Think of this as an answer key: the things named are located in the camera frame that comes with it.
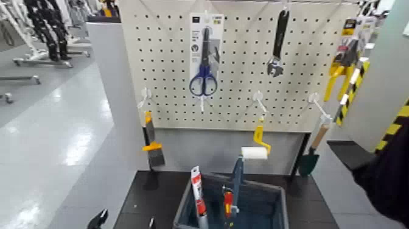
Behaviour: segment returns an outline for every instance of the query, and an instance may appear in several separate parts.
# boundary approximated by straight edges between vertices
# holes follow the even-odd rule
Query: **gray bin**
[[[208,213],[209,229],[223,229],[224,207],[222,186],[233,182],[222,175],[202,174],[203,197]],[[189,181],[173,221],[173,229],[198,229],[192,184]],[[289,229],[285,192],[282,187],[244,181],[240,185],[234,229]]]

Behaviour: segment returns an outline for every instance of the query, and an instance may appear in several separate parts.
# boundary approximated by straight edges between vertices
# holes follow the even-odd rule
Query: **scissors handle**
[[[210,93],[207,93],[207,82],[206,81],[213,81],[214,83],[214,88],[213,91],[211,91]],[[193,83],[201,83],[200,85],[200,91],[194,91],[193,88]],[[200,70],[199,73],[191,80],[191,82],[189,83],[189,90],[191,91],[191,93],[195,96],[210,96],[212,94],[214,94],[217,90],[217,81],[216,78],[211,74],[210,72],[210,66],[206,66],[206,65],[200,65]]]

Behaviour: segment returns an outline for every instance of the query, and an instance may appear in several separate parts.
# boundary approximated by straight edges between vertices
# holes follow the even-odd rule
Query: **black counter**
[[[189,176],[188,172],[137,172],[114,229],[148,228],[151,217],[157,229],[171,229]],[[290,182],[285,175],[251,174],[245,179],[285,189],[290,229],[338,229],[312,177]]]

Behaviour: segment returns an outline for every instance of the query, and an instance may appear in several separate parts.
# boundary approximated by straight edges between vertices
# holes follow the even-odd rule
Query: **hazard stripe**
[[[352,102],[354,101],[354,98],[357,94],[357,90],[361,86],[363,77],[365,76],[365,73],[367,72],[368,68],[369,62],[363,62],[357,80],[355,81],[354,84],[350,86],[349,92],[346,92],[346,94],[348,95],[348,99],[346,100],[345,104],[342,105],[342,107],[340,108],[338,117],[335,119],[337,125],[339,126],[342,125],[344,118],[348,113],[349,106],[351,106]]]
[[[380,140],[378,146],[375,149],[375,153],[380,153],[388,145],[388,143],[395,137],[395,134],[400,130],[400,128],[402,128],[403,125],[408,125],[408,123],[409,123],[409,99],[397,113],[394,122],[386,130],[385,135]]]

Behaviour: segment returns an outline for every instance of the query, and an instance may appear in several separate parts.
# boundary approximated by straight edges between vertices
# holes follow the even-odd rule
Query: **product label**
[[[224,16],[219,13],[191,13],[190,32],[190,79],[199,72],[203,48],[203,31],[209,28],[209,64],[211,73],[217,79],[220,50],[223,40]]]

